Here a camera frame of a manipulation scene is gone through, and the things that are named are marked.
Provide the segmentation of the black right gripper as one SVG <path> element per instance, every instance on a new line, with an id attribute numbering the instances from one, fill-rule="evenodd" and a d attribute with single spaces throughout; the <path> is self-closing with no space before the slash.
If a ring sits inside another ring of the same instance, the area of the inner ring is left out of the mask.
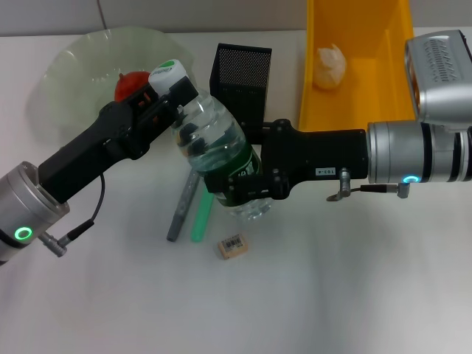
<path id="1" fill-rule="evenodd" d="M 302 132 L 290 121 L 242 122 L 246 140 L 262 145 L 262 175 L 205 176 L 209 192 L 228 194 L 233 201 L 286 199 L 305 181 L 339 181 L 332 197 L 350 196 L 350 181 L 365 179 L 368 171 L 367 133 L 363 129 Z"/>

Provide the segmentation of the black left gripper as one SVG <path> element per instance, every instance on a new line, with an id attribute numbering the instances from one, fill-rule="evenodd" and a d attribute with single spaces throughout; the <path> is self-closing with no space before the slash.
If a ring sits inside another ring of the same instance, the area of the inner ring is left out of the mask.
<path id="1" fill-rule="evenodd" d="M 157 94 L 148 83 L 121 103 L 111 102 L 94 123 L 38 168 L 39 184 L 59 203 L 68 201 L 123 159 L 138 159 L 198 96 L 188 77 Z"/>

